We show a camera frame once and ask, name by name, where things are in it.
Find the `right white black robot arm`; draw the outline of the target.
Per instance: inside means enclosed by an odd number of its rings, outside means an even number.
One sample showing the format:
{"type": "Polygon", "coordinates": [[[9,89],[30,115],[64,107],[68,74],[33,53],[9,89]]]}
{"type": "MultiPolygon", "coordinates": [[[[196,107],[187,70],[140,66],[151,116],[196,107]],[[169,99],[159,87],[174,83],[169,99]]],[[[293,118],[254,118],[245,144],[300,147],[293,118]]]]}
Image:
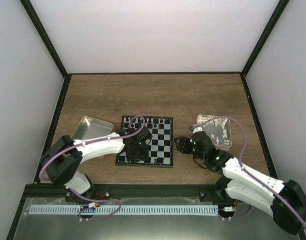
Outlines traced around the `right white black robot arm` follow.
{"type": "Polygon", "coordinates": [[[273,218],[285,232],[296,235],[304,229],[306,221],[306,194],[293,181],[284,182],[264,175],[239,162],[227,151],[217,149],[205,133],[195,133],[191,138],[174,140],[177,151],[201,160],[205,168],[221,177],[216,182],[216,198],[243,201],[273,218]]]}

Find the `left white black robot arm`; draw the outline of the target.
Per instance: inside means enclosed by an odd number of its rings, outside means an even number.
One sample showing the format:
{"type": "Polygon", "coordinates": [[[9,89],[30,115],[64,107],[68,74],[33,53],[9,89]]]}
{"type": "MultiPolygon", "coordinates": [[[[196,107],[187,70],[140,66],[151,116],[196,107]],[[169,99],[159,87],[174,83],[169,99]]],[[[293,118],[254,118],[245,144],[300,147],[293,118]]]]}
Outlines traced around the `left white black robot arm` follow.
{"type": "Polygon", "coordinates": [[[65,135],[42,156],[39,178],[49,180],[55,187],[65,186],[82,201],[89,202],[95,196],[95,188],[89,177],[78,171],[80,164],[119,153],[125,153],[130,162],[143,160],[148,157],[146,141],[151,138],[152,134],[145,129],[123,129],[81,140],[65,135]]]}

